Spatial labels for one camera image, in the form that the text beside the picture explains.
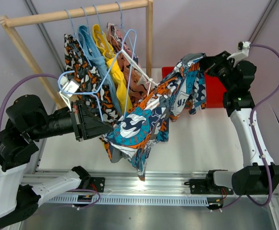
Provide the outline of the blue hanger of pink shorts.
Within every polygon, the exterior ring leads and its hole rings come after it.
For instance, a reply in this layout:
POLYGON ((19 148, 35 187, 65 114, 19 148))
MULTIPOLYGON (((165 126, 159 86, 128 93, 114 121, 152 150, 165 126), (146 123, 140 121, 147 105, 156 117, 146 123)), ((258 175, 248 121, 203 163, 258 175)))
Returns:
MULTIPOLYGON (((126 29, 125 29, 125 26, 124 26, 124 23, 123 23, 123 11, 122 11, 122 8, 120 6, 120 3, 118 1, 115 2, 118 7, 119 7, 119 11, 120 11, 120 25, 118 26, 120 29, 122 29, 123 32, 125 32, 125 34, 127 33, 126 29)), ((133 46, 133 43, 131 41, 131 38, 129 35, 127 35, 127 38, 129 39, 129 43, 131 45, 131 48, 134 49, 134 46, 133 46)), ((133 57, 133 60, 136 62, 136 63, 139 63, 139 59, 138 59, 138 56, 136 54, 134 54, 134 57, 133 57)))

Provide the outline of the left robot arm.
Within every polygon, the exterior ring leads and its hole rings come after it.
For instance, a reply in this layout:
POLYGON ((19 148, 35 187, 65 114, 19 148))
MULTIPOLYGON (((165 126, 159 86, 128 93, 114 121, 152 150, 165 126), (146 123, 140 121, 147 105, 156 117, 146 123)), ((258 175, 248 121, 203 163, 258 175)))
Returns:
POLYGON ((31 156, 39 150, 39 140, 73 133, 77 141, 83 141, 113 130, 80 100, 48 114, 38 96, 24 95, 2 111, 8 121, 0 130, 0 229, 26 220, 59 194, 91 188, 91 176, 81 166, 45 183, 22 185, 31 156))

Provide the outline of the light blue wire hanger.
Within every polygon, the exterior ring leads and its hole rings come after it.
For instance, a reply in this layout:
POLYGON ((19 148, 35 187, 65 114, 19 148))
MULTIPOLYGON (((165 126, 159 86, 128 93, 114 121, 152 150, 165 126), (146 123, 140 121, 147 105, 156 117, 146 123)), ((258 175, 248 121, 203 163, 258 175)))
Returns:
POLYGON ((80 26, 77 35, 64 35, 68 80, 78 85, 77 97, 97 117, 114 123, 146 95, 138 69, 120 53, 122 36, 105 34, 94 25, 90 34, 80 26))

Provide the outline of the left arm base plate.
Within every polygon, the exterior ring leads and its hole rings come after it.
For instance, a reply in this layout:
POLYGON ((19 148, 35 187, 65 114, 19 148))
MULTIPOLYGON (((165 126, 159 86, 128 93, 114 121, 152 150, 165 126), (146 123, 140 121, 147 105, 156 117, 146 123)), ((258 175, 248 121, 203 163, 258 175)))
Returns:
POLYGON ((99 193, 104 192, 105 188, 105 178, 104 177, 90 177, 86 179, 80 186, 81 189, 94 190, 99 193))

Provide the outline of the pink patterned shorts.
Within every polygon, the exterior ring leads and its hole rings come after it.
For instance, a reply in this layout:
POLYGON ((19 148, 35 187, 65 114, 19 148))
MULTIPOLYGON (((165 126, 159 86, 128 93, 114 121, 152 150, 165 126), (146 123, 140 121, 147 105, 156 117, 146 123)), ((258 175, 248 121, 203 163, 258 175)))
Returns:
MULTIPOLYGON (((118 26, 116 26, 115 24, 107 22, 106 28, 107 40, 112 45, 115 53, 118 53, 122 48, 122 41, 124 37, 122 33, 117 29, 118 26)), ((124 74, 127 85, 129 83, 129 73, 131 74, 131 82, 129 84, 129 97, 132 104, 136 104, 147 95, 148 83, 146 82, 146 78, 142 75, 138 68, 134 67, 134 65, 132 65, 132 69, 130 69, 131 64, 122 53, 118 55, 117 61, 122 73, 124 74)))

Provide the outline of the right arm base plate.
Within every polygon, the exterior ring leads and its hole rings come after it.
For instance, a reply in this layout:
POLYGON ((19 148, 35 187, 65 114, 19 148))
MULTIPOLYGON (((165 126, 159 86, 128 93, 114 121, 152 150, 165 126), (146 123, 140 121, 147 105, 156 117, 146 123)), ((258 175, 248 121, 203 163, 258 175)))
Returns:
POLYGON ((184 183, 193 195, 233 195, 232 189, 216 185, 209 179, 189 179, 184 183))

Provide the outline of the blue orange graphic shorts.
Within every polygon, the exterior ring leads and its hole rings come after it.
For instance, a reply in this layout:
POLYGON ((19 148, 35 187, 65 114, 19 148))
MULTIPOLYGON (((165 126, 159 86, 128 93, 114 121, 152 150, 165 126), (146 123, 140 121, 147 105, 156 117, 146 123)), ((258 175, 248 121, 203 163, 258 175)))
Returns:
POLYGON ((167 142, 169 122, 187 109, 193 115, 206 107, 206 84, 200 61, 204 53, 187 54, 142 100, 135 104, 103 137, 111 162, 127 159, 145 180, 147 159, 152 147, 167 142))

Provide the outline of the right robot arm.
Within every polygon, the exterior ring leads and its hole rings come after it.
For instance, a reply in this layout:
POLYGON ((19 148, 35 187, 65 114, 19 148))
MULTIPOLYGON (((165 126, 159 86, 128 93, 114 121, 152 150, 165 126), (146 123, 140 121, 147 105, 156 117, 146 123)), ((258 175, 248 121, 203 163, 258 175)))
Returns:
POLYGON ((216 77, 225 87, 223 106, 232 121, 243 155, 243 168, 236 171, 213 171, 205 180, 205 189, 216 193, 222 186, 243 195, 272 195, 279 184, 279 165, 269 154, 257 123, 255 103, 249 91, 255 78, 256 66, 247 61, 235 62, 224 51, 200 61, 204 72, 216 77))

